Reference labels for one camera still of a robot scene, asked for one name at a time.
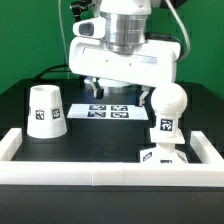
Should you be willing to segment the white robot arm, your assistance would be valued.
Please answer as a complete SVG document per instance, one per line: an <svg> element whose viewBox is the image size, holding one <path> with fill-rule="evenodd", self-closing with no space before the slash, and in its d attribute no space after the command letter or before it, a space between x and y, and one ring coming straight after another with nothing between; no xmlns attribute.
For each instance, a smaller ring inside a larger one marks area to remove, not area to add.
<svg viewBox="0 0 224 224"><path fill-rule="evenodd" d="M176 64L191 50L182 20L176 21L185 41L168 34L147 30L154 8L172 13L187 0L76 0L71 4L75 17L69 50L69 67L87 76L98 99L103 97L102 82L140 85L142 106L152 87L172 83Z"/></svg>

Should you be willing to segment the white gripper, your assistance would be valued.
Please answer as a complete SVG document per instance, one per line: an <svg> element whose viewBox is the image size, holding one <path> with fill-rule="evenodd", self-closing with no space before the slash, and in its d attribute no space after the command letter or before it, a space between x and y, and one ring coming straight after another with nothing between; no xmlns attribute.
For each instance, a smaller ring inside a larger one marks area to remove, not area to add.
<svg viewBox="0 0 224 224"><path fill-rule="evenodd" d="M149 40L132 54L121 54L108 50L100 40L76 37L70 45L69 67L75 74L91 76L89 82L96 99L104 95L96 78L142 85L137 101L142 107L150 87L175 81L179 55L176 42Z"/></svg>

